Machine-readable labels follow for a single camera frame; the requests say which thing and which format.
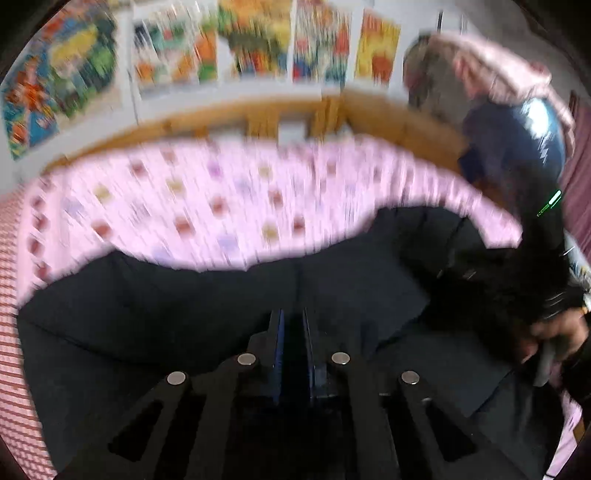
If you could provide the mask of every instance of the green light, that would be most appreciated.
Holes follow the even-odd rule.
[[[548,203],[550,205],[552,205],[561,195],[562,195],[562,192],[560,190],[557,191]]]
[[[550,199],[550,201],[548,203],[546,203],[546,206],[544,208],[542,208],[539,212],[538,212],[538,217],[540,215],[542,215],[542,213],[544,213],[546,210],[548,210],[548,208],[554,208],[556,205],[558,205],[558,201],[562,198],[562,191],[558,190],[554,196]]]

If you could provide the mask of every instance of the red striped fabric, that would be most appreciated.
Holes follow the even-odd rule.
[[[29,478],[50,480],[56,471],[22,371],[15,323],[16,238],[24,189],[0,202],[0,436]]]

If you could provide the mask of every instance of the bed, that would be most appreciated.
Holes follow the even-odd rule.
[[[310,140],[278,146],[285,118],[306,119]],[[245,125],[247,138],[209,138],[229,124]],[[304,255],[355,235],[380,206],[444,206],[469,216],[487,246],[515,246],[519,223],[457,175],[466,146],[424,114],[345,89],[214,105],[48,163],[0,209],[0,436],[15,471],[55,475],[14,319],[36,288],[113,247],[197,270]],[[574,427],[580,409],[566,401],[564,410]],[[572,452],[569,432],[561,447]]]

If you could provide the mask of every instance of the white wall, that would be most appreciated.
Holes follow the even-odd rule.
[[[525,19],[511,0],[333,0],[337,5],[350,8],[353,12],[351,28],[351,51],[348,79],[353,78],[355,57],[361,31],[363,8],[372,7],[377,13],[395,21],[401,26],[400,40],[394,63],[392,79],[388,87],[374,86],[368,82],[348,80],[363,89],[387,92],[393,98],[407,100],[402,85],[402,61],[404,52],[422,31],[433,31],[437,27],[439,12],[444,11],[443,29],[459,31],[462,15],[469,19],[467,31],[480,31],[492,40],[513,49],[529,60],[541,60],[554,73],[554,86],[568,100],[570,90],[584,94],[584,87],[568,62],[557,50],[527,30]],[[117,13],[119,25],[119,83],[122,108],[117,111],[95,115],[87,121],[60,133],[31,150],[18,160],[12,160],[4,125],[0,128],[0,193],[7,191],[16,182],[35,177],[51,160],[68,155],[94,142],[104,140],[137,121],[148,121],[174,112],[191,110],[215,102],[228,102],[246,97],[266,96],[320,96],[322,92],[337,91],[335,88],[318,84],[293,84],[291,78],[291,52],[288,57],[288,75],[282,80],[243,79],[221,80],[218,84],[195,86],[178,90],[168,95],[150,95],[142,98],[135,85],[130,82],[130,43],[132,41],[132,17],[141,16],[150,7],[140,7]],[[292,28],[295,23],[295,4]],[[282,126],[280,139],[297,140],[304,129],[298,125]]]

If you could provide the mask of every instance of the black sleeve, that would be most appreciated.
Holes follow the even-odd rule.
[[[589,323],[590,314],[586,316]],[[563,364],[563,384],[569,394],[583,407],[585,418],[591,420],[591,339]]]
[[[163,375],[209,372],[266,330],[269,312],[289,310],[295,287],[290,259],[198,273],[114,251],[38,290],[21,308],[25,373],[30,355],[43,351],[28,348],[28,334],[37,330]],[[35,328],[21,331],[25,323]]]

